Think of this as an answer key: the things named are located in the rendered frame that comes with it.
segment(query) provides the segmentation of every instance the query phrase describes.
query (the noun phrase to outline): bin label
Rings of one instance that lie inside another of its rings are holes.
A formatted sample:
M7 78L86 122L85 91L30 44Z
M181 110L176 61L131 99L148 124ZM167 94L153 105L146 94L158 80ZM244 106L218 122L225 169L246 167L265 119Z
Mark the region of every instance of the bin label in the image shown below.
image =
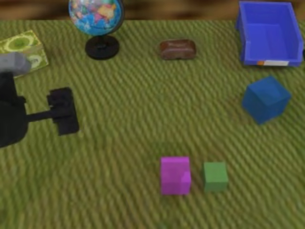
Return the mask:
M289 61L258 61L257 65L263 65L263 66L288 66Z

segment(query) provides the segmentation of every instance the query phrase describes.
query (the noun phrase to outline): cardboard box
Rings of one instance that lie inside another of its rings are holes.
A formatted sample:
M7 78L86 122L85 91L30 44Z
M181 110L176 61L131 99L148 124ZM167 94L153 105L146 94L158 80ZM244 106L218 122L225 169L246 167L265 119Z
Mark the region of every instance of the cardboard box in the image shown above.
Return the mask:
M30 72L49 65L43 44L32 30L0 41L0 53L10 52L25 54L32 63Z

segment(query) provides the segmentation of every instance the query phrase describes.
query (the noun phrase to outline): globe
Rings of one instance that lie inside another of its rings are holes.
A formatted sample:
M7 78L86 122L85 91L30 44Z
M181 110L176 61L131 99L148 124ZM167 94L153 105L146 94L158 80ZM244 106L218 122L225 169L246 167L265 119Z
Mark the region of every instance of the globe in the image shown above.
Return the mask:
M93 59L112 58L119 51L119 42L109 36L124 21L122 0L69 0L69 15L81 32L92 35L85 51Z

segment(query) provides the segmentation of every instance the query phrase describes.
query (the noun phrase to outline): globe stand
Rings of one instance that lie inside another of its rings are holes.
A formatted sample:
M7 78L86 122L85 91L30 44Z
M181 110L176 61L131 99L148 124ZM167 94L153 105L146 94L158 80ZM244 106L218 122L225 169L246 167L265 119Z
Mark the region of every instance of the globe stand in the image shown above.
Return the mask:
M120 49L118 40L112 36L94 36L86 42L85 51L94 60L107 60L114 57Z

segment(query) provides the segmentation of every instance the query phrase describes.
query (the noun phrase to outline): gray robot part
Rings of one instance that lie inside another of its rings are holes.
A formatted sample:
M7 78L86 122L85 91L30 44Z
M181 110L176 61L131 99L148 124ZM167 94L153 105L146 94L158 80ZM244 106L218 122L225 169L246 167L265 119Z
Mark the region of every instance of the gray robot part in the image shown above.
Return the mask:
M20 52L0 54L0 73L12 72L14 76L23 75L31 70L31 62Z

